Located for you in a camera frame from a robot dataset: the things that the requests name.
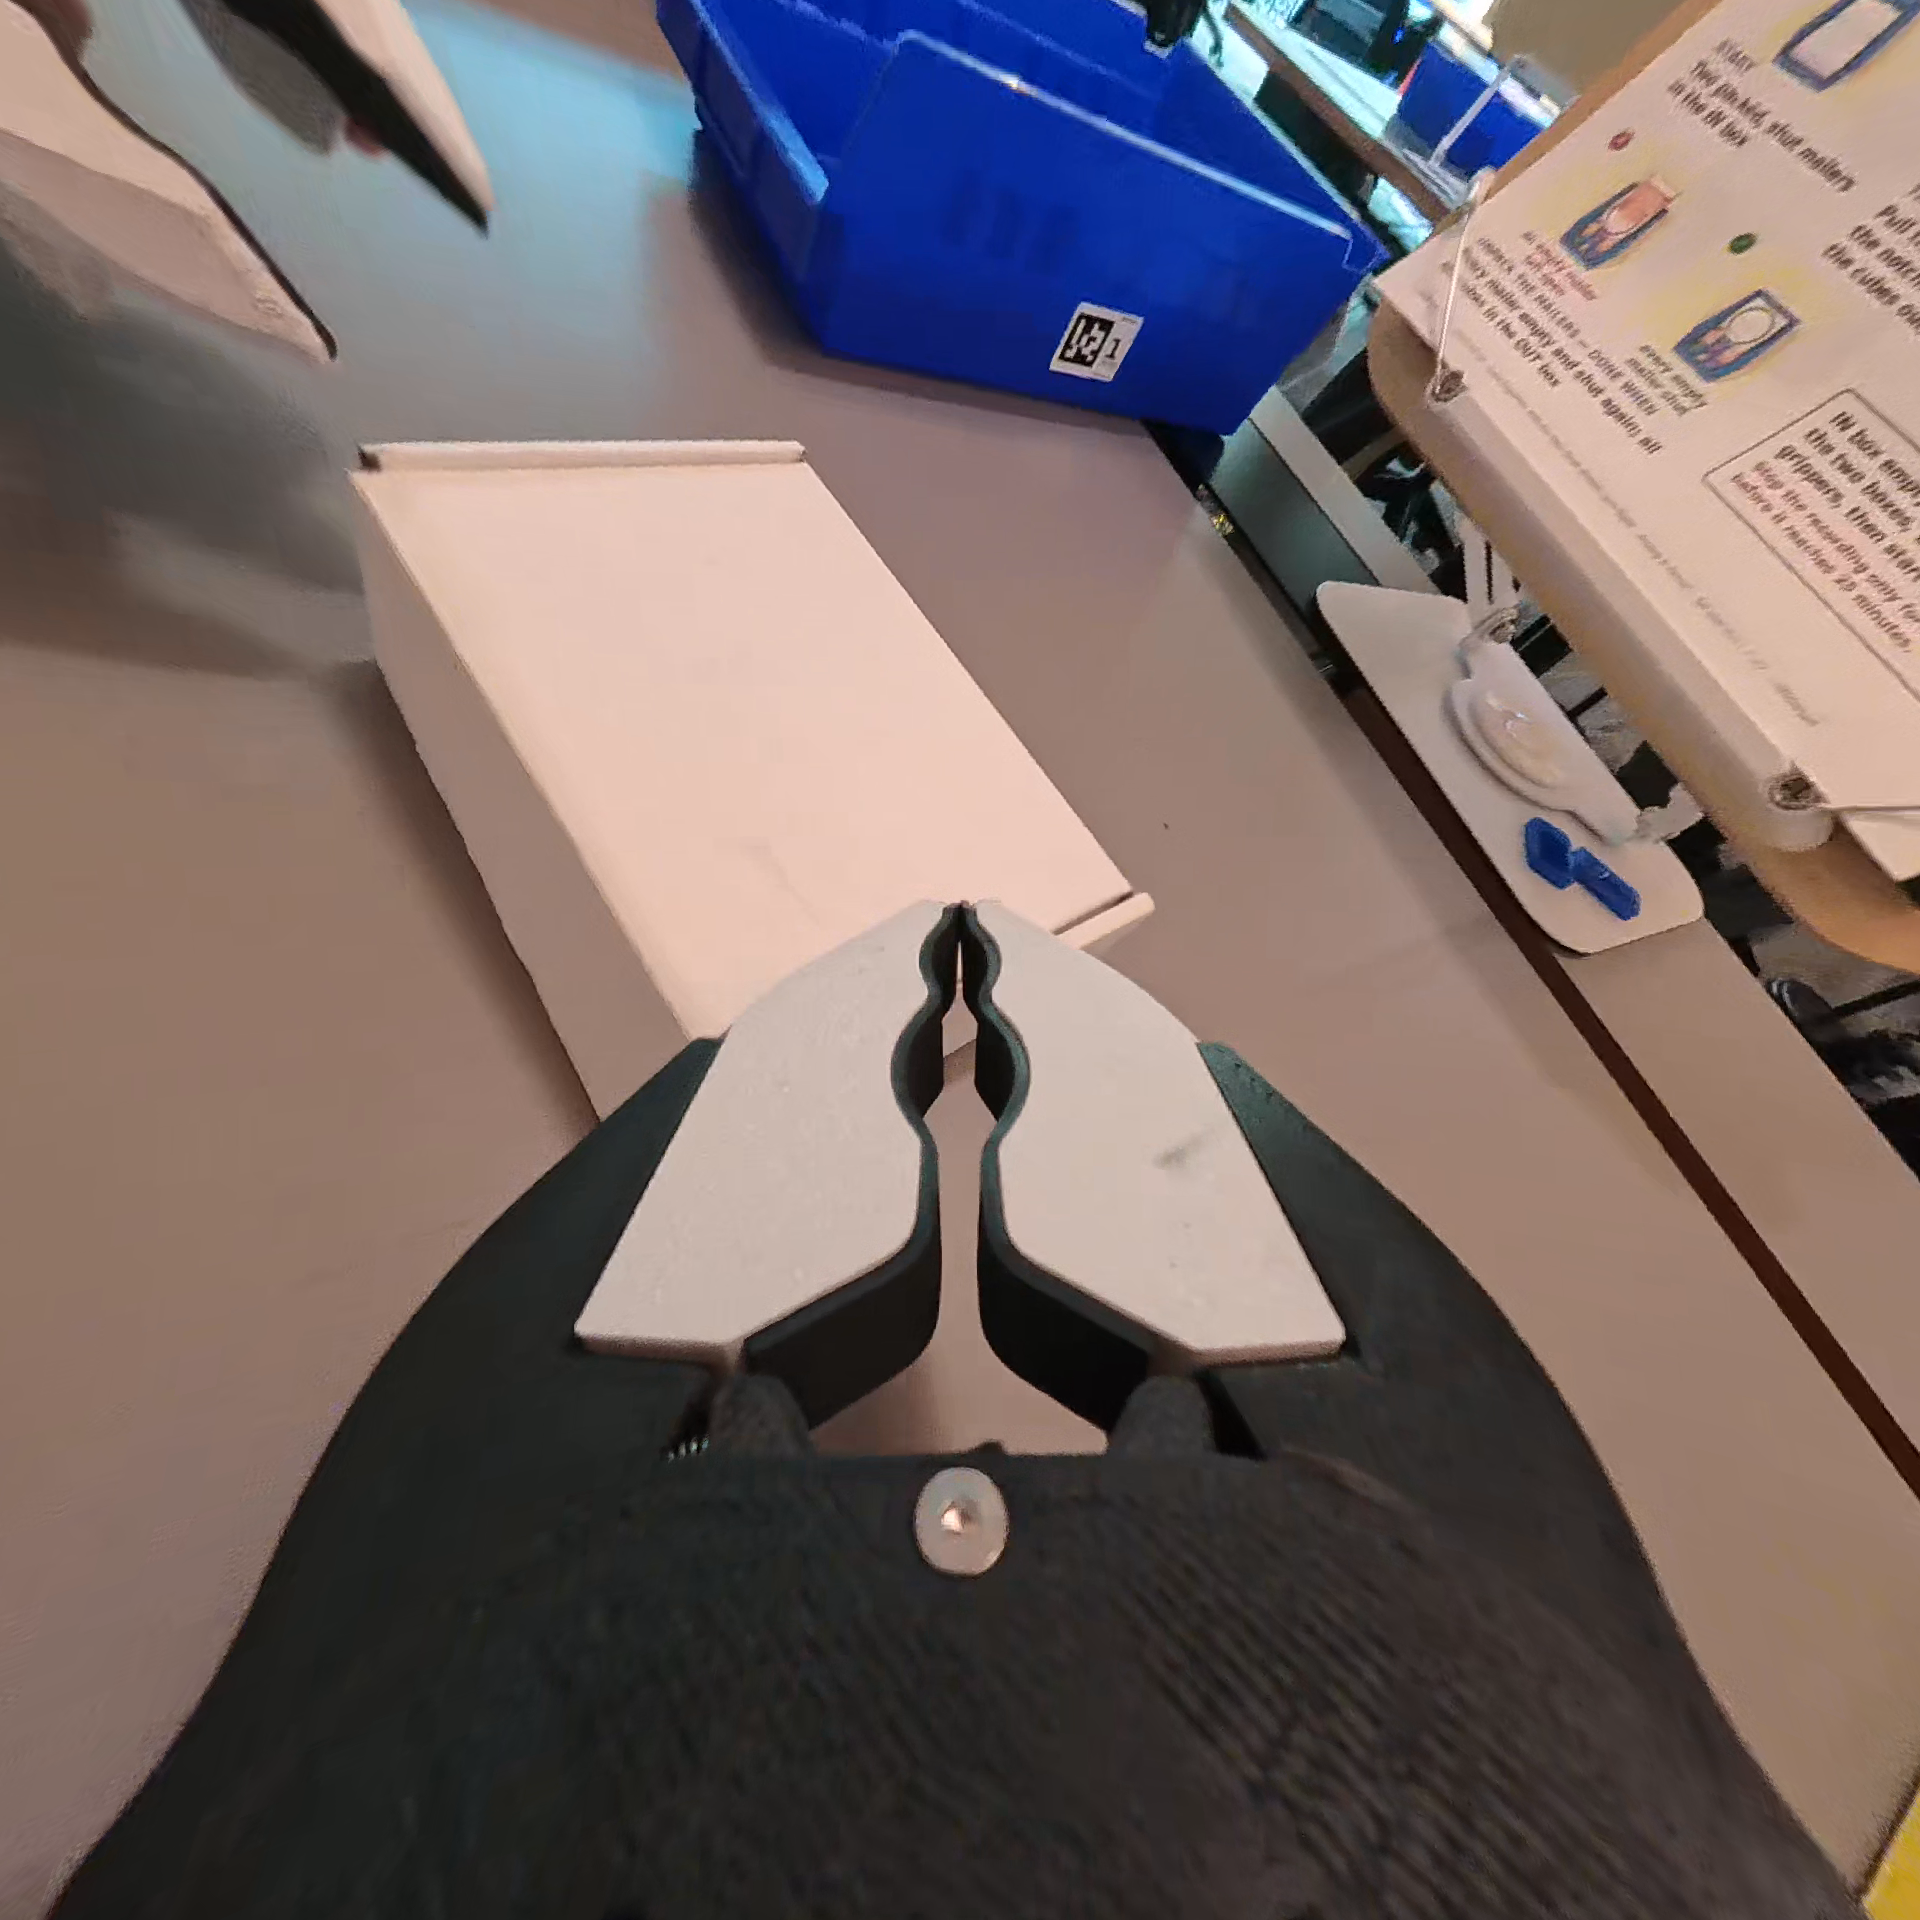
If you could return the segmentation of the blue plastic bin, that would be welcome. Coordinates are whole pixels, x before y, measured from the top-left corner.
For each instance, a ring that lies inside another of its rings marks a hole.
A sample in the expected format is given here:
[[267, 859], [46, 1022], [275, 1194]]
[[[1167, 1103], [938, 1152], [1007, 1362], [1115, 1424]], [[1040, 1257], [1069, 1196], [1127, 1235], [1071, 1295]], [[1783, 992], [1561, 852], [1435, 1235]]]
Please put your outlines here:
[[1386, 264], [1139, 4], [660, 2], [825, 353], [1228, 437]]

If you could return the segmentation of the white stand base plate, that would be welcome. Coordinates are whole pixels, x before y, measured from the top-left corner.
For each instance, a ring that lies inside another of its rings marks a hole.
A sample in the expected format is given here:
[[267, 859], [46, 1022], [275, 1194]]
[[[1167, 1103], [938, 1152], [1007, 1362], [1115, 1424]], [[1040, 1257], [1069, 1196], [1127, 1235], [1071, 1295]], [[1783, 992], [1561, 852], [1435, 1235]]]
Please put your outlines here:
[[[1609, 774], [1618, 811], [1599, 828], [1570, 813], [1538, 806], [1493, 781], [1469, 754], [1445, 708], [1462, 654], [1509, 646], [1477, 627], [1466, 605], [1435, 593], [1359, 584], [1323, 584], [1316, 608], [1355, 672], [1390, 716], [1405, 747], [1451, 806], [1475, 851], [1485, 857], [1522, 914], [1557, 948], [1592, 956], [1677, 932], [1706, 918], [1693, 879], [1667, 847], [1643, 833], [1641, 813]], [[1571, 843], [1613, 868], [1643, 903], [1619, 923], [1579, 890], [1557, 892], [1523, 862], [1523, 824], [1541, 816]]]

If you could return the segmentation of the white cardboard box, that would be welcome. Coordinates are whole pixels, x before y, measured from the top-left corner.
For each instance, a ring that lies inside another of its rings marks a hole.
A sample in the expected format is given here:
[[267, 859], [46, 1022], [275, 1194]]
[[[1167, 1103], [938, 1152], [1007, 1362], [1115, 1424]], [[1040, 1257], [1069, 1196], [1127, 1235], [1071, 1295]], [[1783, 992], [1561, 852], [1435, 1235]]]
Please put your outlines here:
[[606, 1118], [920, 901], [1152, 913], [796, 443], [365, 444], [374, 661]]

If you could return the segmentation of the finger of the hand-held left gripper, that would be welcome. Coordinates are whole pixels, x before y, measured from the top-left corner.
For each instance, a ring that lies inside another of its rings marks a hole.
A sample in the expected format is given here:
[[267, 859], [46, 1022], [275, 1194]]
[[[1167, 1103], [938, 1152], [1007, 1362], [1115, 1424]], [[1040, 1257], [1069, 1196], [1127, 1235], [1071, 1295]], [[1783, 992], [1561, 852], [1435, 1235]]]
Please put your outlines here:
[[131, 287], [314, 365], [337, 346], [231, 207], [51, 37], [1, 40], [3, 249], [98, 314]]
[[492, 182], [462, 111], [399, 2], [228, 2], [224, 69], [253, 106], [316, 154], [387, 154], [472, 229]]

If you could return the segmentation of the blue plastic clip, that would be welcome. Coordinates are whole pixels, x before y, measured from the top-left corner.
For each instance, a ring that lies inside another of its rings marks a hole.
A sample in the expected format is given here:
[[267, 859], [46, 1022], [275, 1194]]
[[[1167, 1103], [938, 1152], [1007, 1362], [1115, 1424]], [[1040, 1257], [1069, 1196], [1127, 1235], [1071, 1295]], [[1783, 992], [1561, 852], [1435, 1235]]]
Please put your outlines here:
[[1616, 868], [1585, 847], [1575, 845], [1555, 823], [1532, 816], [1522, 828], [1522, 857], [1527, 870], [1551, 890], [1579, 892], [1618, 923], [1635, 920], [1641, 894]]

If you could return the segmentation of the clear acrylic holder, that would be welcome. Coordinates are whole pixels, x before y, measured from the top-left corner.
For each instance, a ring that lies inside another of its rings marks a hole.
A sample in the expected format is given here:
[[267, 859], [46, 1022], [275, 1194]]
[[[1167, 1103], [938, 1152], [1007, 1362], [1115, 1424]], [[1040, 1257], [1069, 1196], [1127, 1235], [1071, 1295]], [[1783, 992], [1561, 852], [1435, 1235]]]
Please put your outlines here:
[[1551, 105], [1523, 84], [1481, 75], [1435, 45], [1409, 70], [1398, 109], [1403, 132], [1460, 179], [1507, 165], [1553, 118]]

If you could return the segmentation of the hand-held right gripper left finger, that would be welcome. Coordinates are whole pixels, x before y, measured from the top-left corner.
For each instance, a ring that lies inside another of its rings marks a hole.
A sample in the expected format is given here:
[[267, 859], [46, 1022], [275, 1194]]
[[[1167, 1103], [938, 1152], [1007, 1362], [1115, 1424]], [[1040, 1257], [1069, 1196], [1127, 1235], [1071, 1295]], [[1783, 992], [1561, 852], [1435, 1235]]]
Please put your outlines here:
[[938, 1148], [955, 907], [915, 903], [718, 1041], [573, 1335], [600, 1354], [863, 1396], [939, 1321]]

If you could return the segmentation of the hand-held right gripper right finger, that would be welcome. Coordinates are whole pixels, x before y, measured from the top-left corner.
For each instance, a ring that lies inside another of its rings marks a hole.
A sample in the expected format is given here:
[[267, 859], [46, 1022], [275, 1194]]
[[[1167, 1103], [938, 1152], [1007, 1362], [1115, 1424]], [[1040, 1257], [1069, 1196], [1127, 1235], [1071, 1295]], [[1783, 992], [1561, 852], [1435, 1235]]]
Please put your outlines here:
[[1317, 1362], [1346, 1328], [1196, 1034], [1103, 960], [964, 914], [993, 1357], [1081, 1421], [1155, 1376]]

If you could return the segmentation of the white oval puck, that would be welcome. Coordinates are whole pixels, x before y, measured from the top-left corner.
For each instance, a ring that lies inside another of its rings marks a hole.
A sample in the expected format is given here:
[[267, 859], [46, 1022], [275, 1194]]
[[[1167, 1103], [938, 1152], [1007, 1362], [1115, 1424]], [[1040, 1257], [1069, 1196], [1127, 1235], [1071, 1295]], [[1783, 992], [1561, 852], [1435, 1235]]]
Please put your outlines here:
[[1507, 645], [1462, 653], [1445, 708], [1468, 753], [1515, 796], [1594, 830], [1618, 815], [1612, 774]]

